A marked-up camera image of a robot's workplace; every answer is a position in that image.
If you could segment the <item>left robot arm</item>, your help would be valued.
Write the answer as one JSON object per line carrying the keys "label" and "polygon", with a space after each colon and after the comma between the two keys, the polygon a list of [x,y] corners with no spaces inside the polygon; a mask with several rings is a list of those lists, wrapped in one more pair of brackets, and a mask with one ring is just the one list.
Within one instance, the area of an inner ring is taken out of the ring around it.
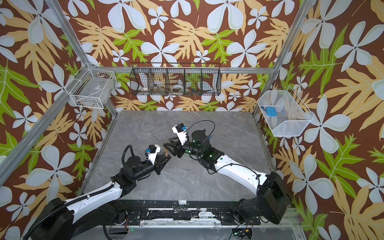
{"label": "left robot arm", "polygon": [[171,159],[168,153],[160,154],[160,149],[158,145],[149,145],[144,161],[135,154],[129,158],[122,154],[123,167],[106,185],[77,198],[50,201],[30,226],[24,239],[70,240],[95,226],[124,222],[127,213],[119,199],[152,172],[160,175]]}

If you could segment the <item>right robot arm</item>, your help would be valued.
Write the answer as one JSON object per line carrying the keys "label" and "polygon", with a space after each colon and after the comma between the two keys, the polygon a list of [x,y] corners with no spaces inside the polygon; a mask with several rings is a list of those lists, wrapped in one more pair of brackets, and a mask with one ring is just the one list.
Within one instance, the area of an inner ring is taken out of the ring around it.
{"label": "right robot arm", "polygon": [[258,172],[237,163],[211,145],[205,130],[189,134],[187,127],[182,124],[174,126],[172,130],[177,136],[171,138],[164,147],[173,156],[181,158],[188,154],[210,174],[227,176],[255,195],[252,199],[241,199],[234,204],[232,213],[236,223],[270,222],[277,225],[281,222],[293,197],[279,174]]}

